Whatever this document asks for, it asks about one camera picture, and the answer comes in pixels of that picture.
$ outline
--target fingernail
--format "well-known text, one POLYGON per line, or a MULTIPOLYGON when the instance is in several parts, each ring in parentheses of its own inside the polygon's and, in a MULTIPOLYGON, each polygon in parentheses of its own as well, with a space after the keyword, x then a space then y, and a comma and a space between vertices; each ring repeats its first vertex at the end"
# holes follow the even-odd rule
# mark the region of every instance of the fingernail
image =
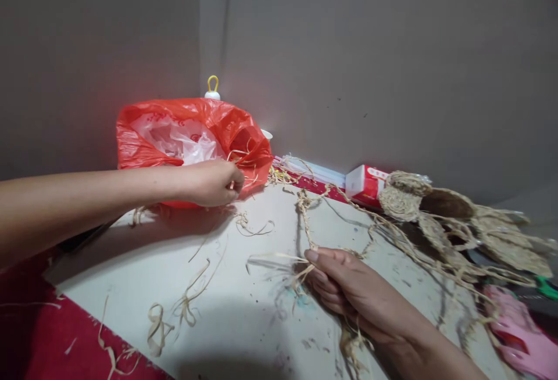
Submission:
POLYGON ((304 256, 306 257, 307 260, 309 260, 312 263, 318 260, 318 253, 316 251, 312 251, 311 249, 307 249, 304 252, 304 256))

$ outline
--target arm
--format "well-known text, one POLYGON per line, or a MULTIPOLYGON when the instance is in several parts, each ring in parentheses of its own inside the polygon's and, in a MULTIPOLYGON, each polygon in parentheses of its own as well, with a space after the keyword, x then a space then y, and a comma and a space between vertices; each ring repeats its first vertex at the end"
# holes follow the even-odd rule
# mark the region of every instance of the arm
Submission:
POLYGON ((407 380, 487 380, 482 371, 369 266, 338 249, 306 251, 307 279, 330 310, 366 332, 407 380))
POLYGON ((222 160, 0 182, 0 268, 136 207, 172 200, 229 203, 243 184, 244 175, 222 160))

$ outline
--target pink plastic item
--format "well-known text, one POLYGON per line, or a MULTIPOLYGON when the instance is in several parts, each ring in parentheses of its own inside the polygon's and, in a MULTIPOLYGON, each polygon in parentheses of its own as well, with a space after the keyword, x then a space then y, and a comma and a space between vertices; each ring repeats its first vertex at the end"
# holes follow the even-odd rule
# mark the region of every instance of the pink plastic item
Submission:
MULTIPOLYGON (((527 306, 502 287, 487 285, 484 293, 499 308, 500 316, 490 328, 505 344, 499 347, 504 360, 539 380, 558 380, 558 345, 535 325, 527 306)), ((488 303, 487 311, 494 312, 488 303)))

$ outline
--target hand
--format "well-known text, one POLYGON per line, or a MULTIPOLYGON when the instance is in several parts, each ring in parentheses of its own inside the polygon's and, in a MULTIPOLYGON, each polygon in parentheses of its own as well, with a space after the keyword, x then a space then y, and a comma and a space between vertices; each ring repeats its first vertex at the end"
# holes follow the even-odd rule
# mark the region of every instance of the hand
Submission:
POLYGON ((234 163, 222 159, 168 169, 175 172, 173 197, 199 206, 228 204, 238 198, 244 186, 244 174, 234 163))
POLYGON ((307 250, 316 266, 307 280, 335 313, 357 321, 380 344, 416 343, 435 335, 434 326, 372 268, 339 249, 307 250))

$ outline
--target gray wall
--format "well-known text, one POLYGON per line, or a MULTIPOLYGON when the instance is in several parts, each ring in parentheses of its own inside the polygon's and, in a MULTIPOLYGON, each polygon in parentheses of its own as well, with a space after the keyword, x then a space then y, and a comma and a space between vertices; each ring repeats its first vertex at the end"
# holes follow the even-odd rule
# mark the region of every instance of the gray wall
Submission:
POLYGON ((0 0, 0 178, 116 165, 127 104, 223 99, 273 149, 483 203, 558 164, 558 0, 0 0))
POLYGON ((558 0, 204 4, 228 14, 201 13, 221 97, 274 134, 274 153, 427 174, 482 203, 558 165, 558 0))
POLYGON ((198 0, 0 0, 0 179, 116 167, 120 108, 199 94, 198 0))
POLYGON ((558 238, 558 174, 547 183, 500 202, 495 207, 523 211, 531 219, 531 225, 522 228, 525 233, 558 238))

